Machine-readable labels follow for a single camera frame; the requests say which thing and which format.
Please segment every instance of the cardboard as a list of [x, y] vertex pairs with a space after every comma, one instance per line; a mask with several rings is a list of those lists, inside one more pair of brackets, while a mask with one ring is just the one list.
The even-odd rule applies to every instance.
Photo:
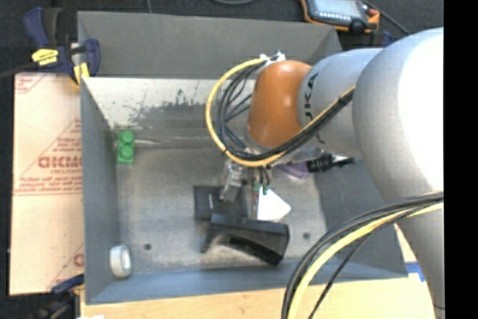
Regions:
[[15, 77], [10, 294], [43, 293], [84, 269], [79, 86]]

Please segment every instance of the clamp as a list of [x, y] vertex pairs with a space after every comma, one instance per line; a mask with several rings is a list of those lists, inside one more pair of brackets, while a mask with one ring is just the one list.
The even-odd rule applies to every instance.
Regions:
[[[35, 42], [37, 50], [31, 56], [34, 69], [39, 72], [59, 72], [69, 75], [76, 84], [81, 77], [95, 75], [99, 69], [99, 41], [86, 39], [74, 49], [60, 46], [56, 39], [57, 18], [61, 8], [36, 7], [23, 18], [27, 35]], [[82, 55], [77, 64], [73, 55]]]

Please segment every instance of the black object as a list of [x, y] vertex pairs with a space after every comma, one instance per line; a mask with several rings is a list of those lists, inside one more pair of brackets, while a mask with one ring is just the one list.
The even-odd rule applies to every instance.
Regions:
[[330, 153], [323, 153], [319, 158], [306, 162], [307, 170], [310, 173], [325, 172], [333, 167], [343, 167], [344, 165], [354, 164], [353, 158], [345, 158], [335, 161], [335, 157]]
[[214, 213], [201, 252], [206, 253], [213, 241], [221, 239], [238, 250], [276, 266], [284, 258], [290, 235], [289, 228], [284, 223], [230, 218]]
[[196, 219], [209, 220], [211, 224], [201, 253], [206, 253], [213, 242], [220, 242], [278, 265], [289, 243], [288, 226], [248, 218], [244, 189], [240, 188], [234, 201], [221, 200], [221, 189], [217, 186], [193, 189]]
[[213, 213], [230, 218], [247, 217], [247, 203], [240, 191], [233, 201], [221, 200], [220, 186], [194, 186], [194, 205], [197, 220], [210, 220]]

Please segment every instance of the green object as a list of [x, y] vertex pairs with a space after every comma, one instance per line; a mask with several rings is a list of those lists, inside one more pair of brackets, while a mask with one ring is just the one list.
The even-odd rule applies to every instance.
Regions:
[[127, 165], [134, 162], [134, 132], [131, 130], [121, 131], [118, 134], [117, 162]]

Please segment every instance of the white tape roll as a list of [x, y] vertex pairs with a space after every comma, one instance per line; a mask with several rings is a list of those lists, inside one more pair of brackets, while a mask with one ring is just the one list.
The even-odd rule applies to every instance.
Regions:
[[110, 268], [116, 278], [126, 278], [131, 275], [131, 256], [126, 245], [122, 244], [111, 248]]

